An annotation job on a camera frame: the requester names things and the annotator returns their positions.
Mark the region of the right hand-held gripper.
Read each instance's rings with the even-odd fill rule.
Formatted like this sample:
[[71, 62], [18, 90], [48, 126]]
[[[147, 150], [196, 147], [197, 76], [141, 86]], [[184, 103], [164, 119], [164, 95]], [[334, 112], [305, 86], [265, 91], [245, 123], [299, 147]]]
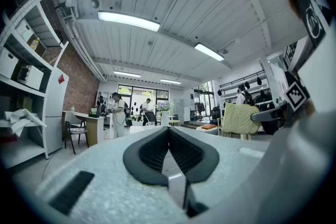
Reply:
[[[286, 123], [285, 126], [292, 126], [301, 116], [305, 117], [305, 103], [310, 98], [307, 89], [289, 71], [285, 72], [288, 88], [284, 95], [287, 101]], [[250, 116], [254, 122], [270, 122], [284, 120], [285, 116], [282, 108], [274, 108], [267, 111], [252, 114]]]

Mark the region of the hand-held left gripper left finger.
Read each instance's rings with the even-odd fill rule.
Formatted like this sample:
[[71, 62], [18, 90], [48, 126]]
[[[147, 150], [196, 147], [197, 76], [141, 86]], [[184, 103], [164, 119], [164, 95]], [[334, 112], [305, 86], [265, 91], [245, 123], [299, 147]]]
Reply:
[[134, 179], [150, 186], [169, 185], [168, 177], [162, 174], [169, 139], [169, 128], [164, 126], [126, 148], [123, 163]]

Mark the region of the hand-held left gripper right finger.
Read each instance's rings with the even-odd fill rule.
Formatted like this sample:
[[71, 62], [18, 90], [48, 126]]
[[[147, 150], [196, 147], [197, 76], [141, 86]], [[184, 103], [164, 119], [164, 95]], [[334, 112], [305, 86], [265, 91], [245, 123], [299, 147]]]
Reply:
[[169, 128], [169, 151], [189, 183], [206, 181], [219, 163], [219, 153], [211, 145]]

